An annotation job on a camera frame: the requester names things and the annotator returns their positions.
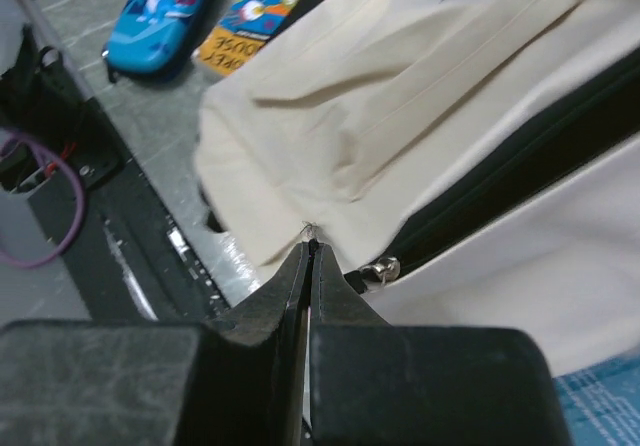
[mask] canvas bag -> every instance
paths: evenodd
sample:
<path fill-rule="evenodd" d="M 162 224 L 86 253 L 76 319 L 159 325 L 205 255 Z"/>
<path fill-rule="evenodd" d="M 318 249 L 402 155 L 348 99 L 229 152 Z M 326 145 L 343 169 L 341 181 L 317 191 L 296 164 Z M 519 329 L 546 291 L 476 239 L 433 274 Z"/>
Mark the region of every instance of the canvas bag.
<path fill-rule="evenodd" d="M 307 221 L 357 268 L 640 44 L 638 1 L 327 0 L 206 93 L 203 190 L 263 278 Z"/>
<path fill-rule="evenodd" d="M 640 133 L 364 297 L 392 324 L 526 331 L 577 445 L 640 444 L 639 175 Z"/>

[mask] metal zipper slider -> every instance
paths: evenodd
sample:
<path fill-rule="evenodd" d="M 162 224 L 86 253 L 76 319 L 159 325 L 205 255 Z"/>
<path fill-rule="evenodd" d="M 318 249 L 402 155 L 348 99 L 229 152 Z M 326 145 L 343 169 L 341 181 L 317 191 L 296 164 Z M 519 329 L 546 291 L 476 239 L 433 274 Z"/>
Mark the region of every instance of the metal zipper slider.
<path fill-rule="evenodd" d="M 384 288 L 387 283 L 391 283 L 400 277 L 401 265 L 398 258 L 393 256 L 382 256 L 375 263 L 367 264 L 359 269 L 361 273 L 373 272 L 380 280 L 380 286 L 368 288 L 369 291 L 376 291 Z"/>

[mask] colorful card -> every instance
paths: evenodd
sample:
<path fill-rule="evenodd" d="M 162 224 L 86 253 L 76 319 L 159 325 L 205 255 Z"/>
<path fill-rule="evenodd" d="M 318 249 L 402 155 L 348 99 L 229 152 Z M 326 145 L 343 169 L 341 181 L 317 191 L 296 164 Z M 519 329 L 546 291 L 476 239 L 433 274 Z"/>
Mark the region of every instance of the colorful card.
<path fill-rule="evenodd" d="M 299 0 L 236 0 L 194 54 L 196 64 L 227 76 L 271 39 Z"/>

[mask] white surface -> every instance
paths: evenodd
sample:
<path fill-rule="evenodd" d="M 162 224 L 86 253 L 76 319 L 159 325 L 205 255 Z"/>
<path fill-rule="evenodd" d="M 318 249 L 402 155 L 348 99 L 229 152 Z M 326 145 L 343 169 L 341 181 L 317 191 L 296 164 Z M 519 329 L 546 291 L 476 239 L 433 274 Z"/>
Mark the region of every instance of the white surface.
<path fill-rule="evenodd" d="M 640 343 L 640 135 L 384 291 L 393 324 L 528 332 L 565 374 Z"/>
<path fill-rule="evenodd" d="M 209 89 L 196 169 L 263 279 L 304 222 L 353 270 L 638 45 L 640 0 L 326 0 Z"/>
<path fill-rule="evenodd" d="M 0 75 L 16 61 L 22 44 L 22 27 L 27 22 L 16 0 L 0 0 Z"/>
<path fill-rule="evenodd" d="M 0 142 L 3 141 L 0 131 Z M 0 188 L 0 243 L 12 255 L 33 259 L 51 244 L 27 204 L 27 195 Z M 89 319 L 89 312 L 67 271 L 57 259 L 33 270 L 0 262 L 0 327 L 20 319 Z"/>

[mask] black zipper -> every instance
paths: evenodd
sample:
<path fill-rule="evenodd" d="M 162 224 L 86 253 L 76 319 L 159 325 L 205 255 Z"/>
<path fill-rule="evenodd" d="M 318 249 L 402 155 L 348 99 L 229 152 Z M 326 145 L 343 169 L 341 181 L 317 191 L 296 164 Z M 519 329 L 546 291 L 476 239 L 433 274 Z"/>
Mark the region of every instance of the black zipper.
<path fill-rule="evenodd" d="M 639 93 L 640 49 L 527 121 L 409 218 L 382 257 L 398 259 L 401 278 L 637 133 Z"/>

